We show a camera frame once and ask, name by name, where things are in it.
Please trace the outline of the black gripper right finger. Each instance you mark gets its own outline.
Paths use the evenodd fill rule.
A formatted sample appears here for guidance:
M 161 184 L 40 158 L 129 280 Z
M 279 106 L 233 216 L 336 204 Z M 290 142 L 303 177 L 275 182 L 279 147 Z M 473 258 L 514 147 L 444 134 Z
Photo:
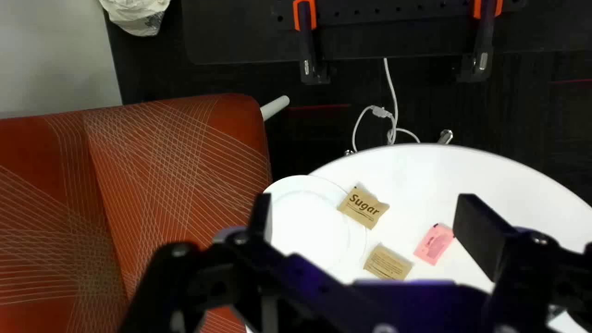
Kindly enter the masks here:
M 492 290 L 501 275 L 507 240 L 514 227 L 477 193 L 464 192 L 457 195 L 453 232 L 483 273 L 483 286 Z

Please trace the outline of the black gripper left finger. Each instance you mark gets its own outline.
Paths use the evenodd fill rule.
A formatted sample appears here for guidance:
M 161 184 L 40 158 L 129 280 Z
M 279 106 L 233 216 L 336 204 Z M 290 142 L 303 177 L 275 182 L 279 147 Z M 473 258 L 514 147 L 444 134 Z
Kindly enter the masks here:
M 266 234 L 266 223 L 270 219 L 270 204 L 272 204 L 272 195 L 268 192 L 262 192 L 255 197 L 249 221 L 246 227 L 251 238 L 262 238 Z

